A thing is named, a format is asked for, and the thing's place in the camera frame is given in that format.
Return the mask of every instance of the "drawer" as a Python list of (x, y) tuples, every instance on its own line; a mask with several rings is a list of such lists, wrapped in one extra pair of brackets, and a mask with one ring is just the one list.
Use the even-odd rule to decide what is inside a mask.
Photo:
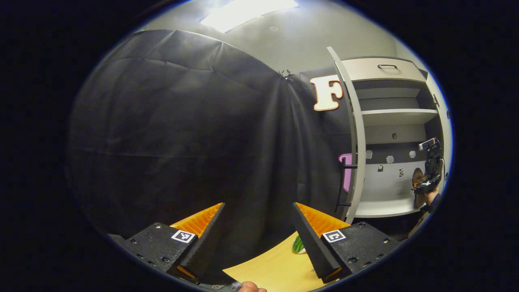
[(411, 61), (391, 58), (359, 58), (342, 62), (352, 81), (377, 79), (426, 81)]

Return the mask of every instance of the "white wall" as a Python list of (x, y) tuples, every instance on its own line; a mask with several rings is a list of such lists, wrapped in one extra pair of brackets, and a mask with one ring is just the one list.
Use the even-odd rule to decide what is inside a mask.
[(331, 66), (327, 46), (344, 59), (396, 57), (393, 36), (354, 10), (326, 0), (295, 1), (299, 7), (273, 12), (224, 34), (199, 22), (229, 0), (193, 0), (165, 12), (144, 30), (203, 34), (239, 48), (276, 71), (293, 73)]
[(445, 97), (443, 96), (443, 93), (441, 92), (436, 80), (434, 79), (432, 72), (429, 70), (429, 68), (427, 68), (427, 66), (425, 66), (420, 58), (417, 57), (417, 55), (405, 44), (403, 44), (401, 40), (395, 37), (394, 41), (397, 49), (397, 57), (413, 61), (418, 68), (429, 72), (429, 76), (427, 77), (427, 86), (429, 87), (431, 94), (436, 95), (436, 99), (438, 100), (438, 112), (440, 114), (443, 128), (442, 147), (444, 149), (445, 171), (450, 172), (453, 156), (453, 133), (450, 120), (447, 119), (448, 107), (445, 101)]

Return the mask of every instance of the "pink object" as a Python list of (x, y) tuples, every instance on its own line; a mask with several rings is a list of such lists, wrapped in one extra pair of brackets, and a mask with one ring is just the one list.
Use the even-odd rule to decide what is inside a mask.
[[(346, 158), (346, 164), (351, 164), (351, 154), (343, 154), (339, 156), (339, 162), (343, 162), (343, 158)], [(351, 180), (351, 169), (344, 170), (344, 185), (343, 188), (348, 193), (350, 192), (350, 180)]]

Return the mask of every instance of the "camera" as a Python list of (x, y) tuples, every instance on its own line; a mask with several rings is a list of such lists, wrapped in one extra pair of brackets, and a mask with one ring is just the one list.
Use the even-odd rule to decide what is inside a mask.
[(432, 138), (418, 145), (420, 151), (427, 150), (425, 173), (422, 181), (414, 186), (415, 194), (432, 192), (442, 180), (443, 157), (440, 154), (441, 144), (437, 138)]

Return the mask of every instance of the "shelving unit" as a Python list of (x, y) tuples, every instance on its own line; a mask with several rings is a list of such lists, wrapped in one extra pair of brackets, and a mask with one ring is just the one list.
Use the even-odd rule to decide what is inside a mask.
[[(351, 223), (354, 217), (392, 217), (419, 211), (414, 207), (411, 179), (415, 168), (424, 168), (425, 158), (412, 159), (402, 153), (417, 152), (418, 143), (433, 138), (427, 128), (439, 112), (426, 84), (427, 74), (408, 60), (340, 60), (331, 47), (328, 50), (343, 91), (350, 98), (352, 149), (358, 151), (351, 162), (356, 165), (350, 179), (351, 206), (344, 208), (343, 218)], [(410, 142), (408, 150), (402, 148)], [(378, 145), (380, 153), (398, 152), (400, 161), (386, 162), (381, 154), (376, 161), (367, 160), (365, 151), (370, 145)]]

